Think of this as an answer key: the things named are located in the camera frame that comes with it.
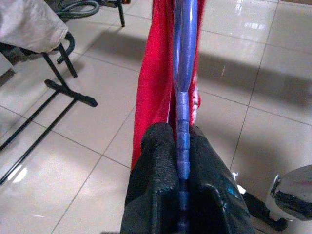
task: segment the red fabric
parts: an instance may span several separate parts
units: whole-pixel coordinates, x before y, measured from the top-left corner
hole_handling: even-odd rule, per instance
[[[198,29],[205,0],[198,0]],[[173,90],[173,25],[174,0],[154,0],[152,26],[147,39],[136,95],[136,115],[133,137],[132,165],[141,154],[141,140],[147,128],[157,122],[167,122],[175,128],[176,104]],[[189,89],[190,122],[194,123],[193,94],[197,86],[198,46]]]

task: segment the red cloth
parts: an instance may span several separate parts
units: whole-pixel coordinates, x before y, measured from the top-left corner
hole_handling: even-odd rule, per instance
[[[173,25],[174,0],[154,0],[152,26],[138,80],[133,137],[132,165],[141,154],[141,140],[147,128],[157,122],[169,122],[175,128],[176,99],[173,88]],[[198,31],[205,0],[198,0]],[[192,82],[189,89],[190,123],[194,124],[197,107],[198,46]]]

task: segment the white tile floor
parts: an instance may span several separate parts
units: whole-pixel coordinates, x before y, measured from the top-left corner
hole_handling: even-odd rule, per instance
[[[67,24],[75,37],[69,85],[78,103],[0,187],[0,234],[118,231],[131,164],[138,72],[151,0]],[[312,7],[278,0],[207,1],[200,39],[197,124],[238,182],[261,199],[276,173],[312,163]],[[51,94],[42,58],[0,78],[0,143]],[[59,95],[2,153],[0,176],[69,103]],[[256,234],[274,234],[253,219]],[[283,234],[310,234],[294,221]]]

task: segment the black hose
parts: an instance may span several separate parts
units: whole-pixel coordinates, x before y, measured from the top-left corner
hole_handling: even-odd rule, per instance
[[[89,11],[71,11],[72,9],[79,7],[79,6],[93,6],[94,8],[92,8]],[[60,11],[56,11],[56,14],[60,18],[76,19],[76,18],[82,18],[82,17],[88,17],[91,15],[94,15],[98,11],[99,11],[99,4],[96,1],[87,0],[87,1],[79,1],[73,4],[70,4],[62,8]]]

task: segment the blue pole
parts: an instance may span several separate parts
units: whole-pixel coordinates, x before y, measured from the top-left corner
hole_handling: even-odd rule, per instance
[[[180,218],[178,231],[188,232],[188,188],[190,174],[189,95],[194,68],[197,37],[197,0],[175,0],[174,12],[174,83],[176,96],[176,147],[179,176]]]

